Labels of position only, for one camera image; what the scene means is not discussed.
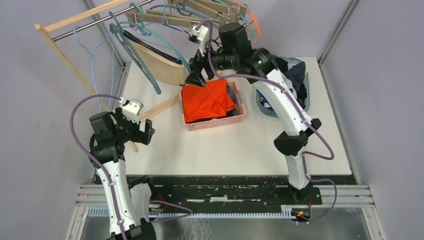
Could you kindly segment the blue white-lettered underwear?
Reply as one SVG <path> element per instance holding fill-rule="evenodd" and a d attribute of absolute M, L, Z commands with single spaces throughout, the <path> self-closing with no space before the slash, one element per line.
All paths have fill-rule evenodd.
<path fill-rule="evenodd" d="M 266 100 L 266 98 L 262 95 L 259 94 L 259 101 L 262 104 L 262 106 L 270 111 L 273 111 L 273 108 L 271 107 L 271 105 L 269 104 L 269 102 Z"/>

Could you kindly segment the light blue wire hanger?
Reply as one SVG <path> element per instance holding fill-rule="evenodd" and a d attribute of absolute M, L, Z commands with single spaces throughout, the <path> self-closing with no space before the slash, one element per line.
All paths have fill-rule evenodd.
<path fill-rule="evenodd" d="M 155 37 L 161 42 L 161 47 L 173 51 L 178 56 L 182 53 L 189 56 L 193 56 L 194 54 L 176 49 L 166 38 L 154 32 L 148 26 L 161 25 L 188 36 L 189 29 L 192 25 L 206 18 L 204 15 L 186 8 L 184 2 L 181 4 L 172 4 L 170 0 L 165 0 L 164 4 L 154 5 L 146 10 L 143 10 L 141 6 L 136 6 L 126 16 L 130 28 L 139 31 L 142 36 Z"/>

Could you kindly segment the grey-blue plastic hanger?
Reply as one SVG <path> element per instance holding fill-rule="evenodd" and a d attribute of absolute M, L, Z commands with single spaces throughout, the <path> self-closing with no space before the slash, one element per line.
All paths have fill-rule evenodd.
<path fill-rule="evenodd" d="M 142 73 L 147 77 L 147 79 L 153 86 L 155 92 L 160 95 L 162 93 L 161 88 L 159 87 L 155 77 L 153 76 L 145 62 L 142 60 L 141 56 L 138 54 L 134 46 L 130 43 L 130 40 L 125 36 L 125 33 L 127 31 L 123 29 L 118 19 L 111 11 L 109 11 L 108 14 L 115 21 L 115 23 L 109 24 L 109 30 L 118 39 L 118 42 L 125 49 L 131 59 L 136 63 Z"/>

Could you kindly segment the cream navy labelled underwear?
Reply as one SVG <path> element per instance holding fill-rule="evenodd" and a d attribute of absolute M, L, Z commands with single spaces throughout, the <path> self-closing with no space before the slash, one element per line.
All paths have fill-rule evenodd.
<path fill-rule="evenodd" d="M 291 81 L 293 89 L 298 92 L 301 89 L 301 86 L 304 84 L 304 79 L 306 76 L 305 62 L 301 61 L 298 64 L 292 66 L 284 73 L 284 75 L 288 80 Z"/>

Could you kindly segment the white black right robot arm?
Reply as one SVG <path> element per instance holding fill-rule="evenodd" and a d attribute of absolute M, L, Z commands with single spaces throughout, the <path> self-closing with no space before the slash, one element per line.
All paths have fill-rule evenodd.
<path fill-rule="evenodd" d="M 321 127 L 321 121 L 304 112 L 273 55 L 265 48 L 253 48 L 243 25 L 230 22 L 221 26 L 218 29 L 221 47 L 213 50 L 213 29 L 207 26 L 209 23 L 210 20 L 204 20 L 193 25 L 188 34 L 188 39 L 198 44 L 199 49 L 189 60 L 190 72 L 184 82 L 204 87 L 203 71 L 212 79 L 218 76 L 217 70 L 234 70 L 234 77 L 247 79 L 264 96 L 284 128 L 273 143 L 286 160 L 289 199 L 302 204 L 309 198 L 313 185 L 301 154 L 309 137 Z"/>

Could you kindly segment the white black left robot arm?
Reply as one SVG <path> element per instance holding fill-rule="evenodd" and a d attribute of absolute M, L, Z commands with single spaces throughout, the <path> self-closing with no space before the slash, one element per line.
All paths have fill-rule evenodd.
<path fill-rule="evenodd" d="M 111 240 L 155 240 L 154 226 L 149 219 L 149 204 L 158 191 L 147 176 L 127 182 L 124 144 L 142 134 L 139 125 L 118 117 L 112 112 L 101 112 L 90 117 L 94 131 L 89 148 L 90 161 L 103 185 L 109 213 Z"/>

